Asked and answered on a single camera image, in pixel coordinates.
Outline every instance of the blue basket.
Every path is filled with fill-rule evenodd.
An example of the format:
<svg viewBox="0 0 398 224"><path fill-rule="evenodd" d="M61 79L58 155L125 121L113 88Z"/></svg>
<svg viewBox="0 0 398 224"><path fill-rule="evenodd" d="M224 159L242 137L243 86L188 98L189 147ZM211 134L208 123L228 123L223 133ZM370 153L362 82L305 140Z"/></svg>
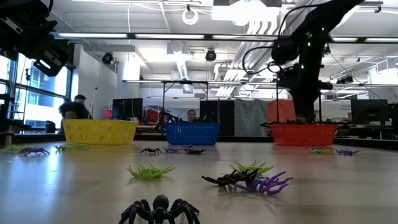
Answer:
<svg viewBox="0 0 398 224"><path fill-rule="evenodd" d="M166 123L167 142L174 145L214 146L219 123Z"/></svg>

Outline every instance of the person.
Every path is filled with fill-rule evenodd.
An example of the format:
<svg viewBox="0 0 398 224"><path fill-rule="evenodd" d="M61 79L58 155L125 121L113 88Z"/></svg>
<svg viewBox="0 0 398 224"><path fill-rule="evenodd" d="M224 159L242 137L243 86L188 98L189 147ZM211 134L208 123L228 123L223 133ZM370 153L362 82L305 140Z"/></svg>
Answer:
<svg viewBox="0 0 398 224"><path fill-rule="evenodd" d="M59 134L64 133L63 120L65 119L87 119L86 107L78 102L64 103L59 107L59 112L62 116L61 128Z"/></svg>
<svg viewBox="0 0 398 224"><path fill-rule="evenodd" d="M193 123L197 120L197 112L195 110L188 111L188 122Z"/></svg>
<svg viewBox="0 0 398 224"><path fill-rule="evenodd" d="M85 101L86 101L86 97L79 94L75 96L75 99L73 100L73 102L75 103L80 103L82 105L85 105ZM91 116L90 112L88 111L88 109L86 109L86 118L88 119L93 119L93 117Z"/></svg>

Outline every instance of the gray curtain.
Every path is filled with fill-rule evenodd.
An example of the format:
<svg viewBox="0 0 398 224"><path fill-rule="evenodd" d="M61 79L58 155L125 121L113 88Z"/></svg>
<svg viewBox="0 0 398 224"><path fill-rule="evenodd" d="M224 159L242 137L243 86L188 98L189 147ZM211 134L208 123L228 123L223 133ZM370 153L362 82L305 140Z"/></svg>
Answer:
<svg viewBox="0 0 398 224"><path fill-rule="evenodd" d="M260 124L267 121L268 102L235 100L235 136L265 137Z"/></svg>

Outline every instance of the yellow basket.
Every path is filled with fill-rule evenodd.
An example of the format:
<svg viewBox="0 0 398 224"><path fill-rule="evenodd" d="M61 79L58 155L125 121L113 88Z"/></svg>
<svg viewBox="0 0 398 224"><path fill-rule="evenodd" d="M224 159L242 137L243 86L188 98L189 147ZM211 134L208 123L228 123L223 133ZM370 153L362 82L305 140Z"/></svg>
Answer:
<svg viewBox="0 0 398 224"><path fill-rule="evenodd" d="M129 144L136 134L137 122L118 120L66 119L67 142L117 145Z"/></svg>

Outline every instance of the wooden table surface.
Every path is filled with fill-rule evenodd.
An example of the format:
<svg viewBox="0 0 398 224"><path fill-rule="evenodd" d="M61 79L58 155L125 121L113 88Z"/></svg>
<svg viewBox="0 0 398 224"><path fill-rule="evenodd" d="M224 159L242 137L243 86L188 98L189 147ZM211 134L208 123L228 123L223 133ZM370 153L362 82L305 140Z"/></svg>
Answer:
<svg viewBox="0 0 398 224"><path fill-rule="evenodd" d="M136 141L61 153L52 145L38 145L50 150L47 157L0 154L0 223L117 223L134 201L146 198L152 206L158 194L196 206L202 224L398 223L396 152L360 149L348 157L271 143L218 143L199 156L145 156L141 149L167 143ZM275 166L267 174L286 170L285 177L295 179L276 196L221 189L201 179L231 172L233 161L255 159ZM177 168L162 179L131 179L126 167L148 162ZM188 223L180 220L176 223Z"/></svg>

